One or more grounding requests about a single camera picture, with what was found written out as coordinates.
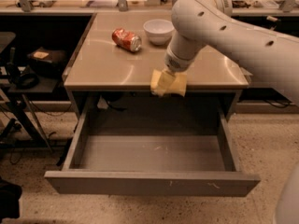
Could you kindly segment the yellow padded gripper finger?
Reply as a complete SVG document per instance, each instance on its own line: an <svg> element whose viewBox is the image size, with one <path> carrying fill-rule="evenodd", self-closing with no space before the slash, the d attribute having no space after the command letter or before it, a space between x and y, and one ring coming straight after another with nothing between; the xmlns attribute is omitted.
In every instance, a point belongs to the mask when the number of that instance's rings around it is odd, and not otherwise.
<svg viewBox="0 0 299 224"><path fill-rule="evenodd" d="M155 95L164 96L175 79L175 75L167 70L154 70L151 77L150 90Z"/></svg>

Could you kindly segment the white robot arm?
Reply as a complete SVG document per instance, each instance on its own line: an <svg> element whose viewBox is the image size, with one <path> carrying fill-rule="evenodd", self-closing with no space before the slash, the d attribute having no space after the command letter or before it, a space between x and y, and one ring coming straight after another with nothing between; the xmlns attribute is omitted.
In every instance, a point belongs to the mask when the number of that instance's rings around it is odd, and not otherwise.
<svg viewBox="0 0 299 224"><path fill-rule="evenodd" d="M175 33L165 65L184 72L206 45L251 72L294 103L299 102L299 41L231 18L228 0L177 0L171 20ZM198 203L175 224L299 224L299 132L285 123L270 126L256 145L262 185L244 201Z"/></svg>

